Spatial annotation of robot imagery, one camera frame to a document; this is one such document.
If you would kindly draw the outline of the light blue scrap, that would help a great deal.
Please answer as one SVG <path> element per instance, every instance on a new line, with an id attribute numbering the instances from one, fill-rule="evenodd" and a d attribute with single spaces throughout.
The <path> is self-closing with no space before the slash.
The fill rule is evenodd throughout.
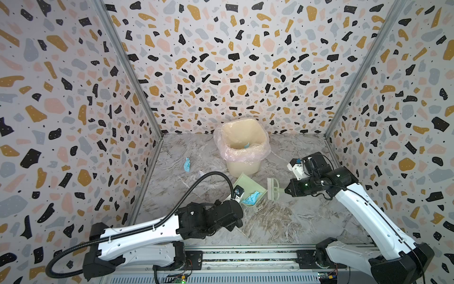
<path id="1" fill-rule="evenodd" d="M 190 172 L 190 168 L 191 168 L 191 161 L 190 161 L 190 158 L 187 157 L 186 160 L 184 161 L 183 169 L 185 172 Z"/>
<path id="2" fill-rule="evenodd" d="M 247 207 L 253 207 L 258 202 L 258 200 L 260 199 L 261 196 L 262 196 L 261 192 L 255 191 L 249 197 L 247 197 L 246 199 L 242 200 L 241 202 L 244 205 L 246 205 Z"/>

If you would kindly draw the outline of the green hand brush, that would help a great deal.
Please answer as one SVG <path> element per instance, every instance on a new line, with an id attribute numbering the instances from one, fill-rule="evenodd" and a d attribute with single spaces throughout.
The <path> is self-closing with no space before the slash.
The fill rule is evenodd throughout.
<path id="1" fill-rule="evenodd" d="M 284 193 L 284 189 L 280 187 L 279 181 L 276 178 L 267 179 L 267 196 L 270 201 L 277 201 L 280 195 Z"/>

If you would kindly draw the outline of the green dustpan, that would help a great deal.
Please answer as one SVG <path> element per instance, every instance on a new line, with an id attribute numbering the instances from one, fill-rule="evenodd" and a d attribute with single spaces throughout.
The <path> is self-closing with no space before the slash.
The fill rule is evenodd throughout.
<path id="1" fill-rule="evenodd" d="M 241 186 L 244 188 L 244 195 L 242 197 L 242 200 L 246 199 L 249 197 L 252 193 L 255 191 L 259 191 L 262 193 L 262 196 L 258 200 L 258 202 L 253 206 L 255 207 L 258 205 L 258 203 L 261 201 L 263 197 L 267 195 L 267 189 L 258 184 L 256 181 L 252 180 L 249 176 L 247 176 L 245 173 L 242 173 L 240 177 L 236 180 L 236 182 L 233 184 L 233 187 L 235 188 L 237 185 Z"/>

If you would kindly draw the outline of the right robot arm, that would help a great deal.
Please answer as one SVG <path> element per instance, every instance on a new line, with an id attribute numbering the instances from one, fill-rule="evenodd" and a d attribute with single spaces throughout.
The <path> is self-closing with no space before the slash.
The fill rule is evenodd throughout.
<path id="1" fill-rule="evenodd" d="M 385 215 L 345 167 L 329 165 L 306 170 L 295 161 L 287 165 L 294 178 L 284 190 L 293 197 L 327 193 L 340 202 L 363 226 L 377 246 L 376 251 L 327 238 L 316 245 L 320 267 L 339 263 L 366 273 L 378 284 L 414 284 L 425 280 L 435 253 L 426 243 L 416 243 Z"/>

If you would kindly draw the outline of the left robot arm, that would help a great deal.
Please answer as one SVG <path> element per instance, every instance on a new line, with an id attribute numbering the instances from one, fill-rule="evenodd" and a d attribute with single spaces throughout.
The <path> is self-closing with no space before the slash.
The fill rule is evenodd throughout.
<path id="1" fill-rule="evenodd" d="M 115 272 L 129 265 L 154 266 L 173 271 L 187 262 L 184 241 L 205 239 L 221 228 L 242 227 L 244 216 L 235 200 L 213 204 L 191 202 L 179 208 L 163 225 L 157 220 L 123 228 L 95 224 L 90 239 L 95 241 L 85 254 L 82 272 L 87 280 Z"/>

